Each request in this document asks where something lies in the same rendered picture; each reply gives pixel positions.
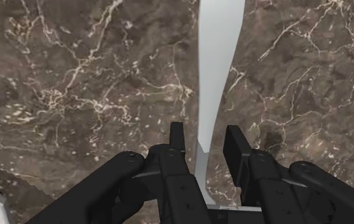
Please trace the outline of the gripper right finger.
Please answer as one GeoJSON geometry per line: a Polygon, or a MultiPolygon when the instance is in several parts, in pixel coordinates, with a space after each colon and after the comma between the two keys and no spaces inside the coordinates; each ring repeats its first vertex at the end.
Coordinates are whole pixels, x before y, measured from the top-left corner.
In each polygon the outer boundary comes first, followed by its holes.
{"type": "Polygon", "coordinates": [[[260,207],[264,224],[354,224],[354,188],[319,166],[284,167],[236,125],[226,128],[223,154],[242,205],[260,207]]]}

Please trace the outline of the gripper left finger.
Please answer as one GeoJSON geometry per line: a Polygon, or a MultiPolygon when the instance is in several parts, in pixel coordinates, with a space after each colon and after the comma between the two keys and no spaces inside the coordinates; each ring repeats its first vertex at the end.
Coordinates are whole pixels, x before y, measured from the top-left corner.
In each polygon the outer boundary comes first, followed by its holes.
{"type": "Polygon", "coordinates": [[[122,151],[26,224],[123,224],[157,200],[162,224],[211,224],[197,180],[185,161],[184,129],[170,125],[167,144],[146,157],[122,151]]]}

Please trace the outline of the white long flat utensil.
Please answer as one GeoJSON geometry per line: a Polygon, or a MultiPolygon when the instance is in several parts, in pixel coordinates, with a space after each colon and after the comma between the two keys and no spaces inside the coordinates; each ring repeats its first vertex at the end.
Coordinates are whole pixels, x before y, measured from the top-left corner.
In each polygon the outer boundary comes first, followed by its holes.
{"type": "Polygon", "coordinates": [[[220,206],[207,191],[213,131],[243,23],[246,0],[200,0],[198,12],[199,104],[194,175],[209,209],[260,212],[259,207],[220,206]]]}

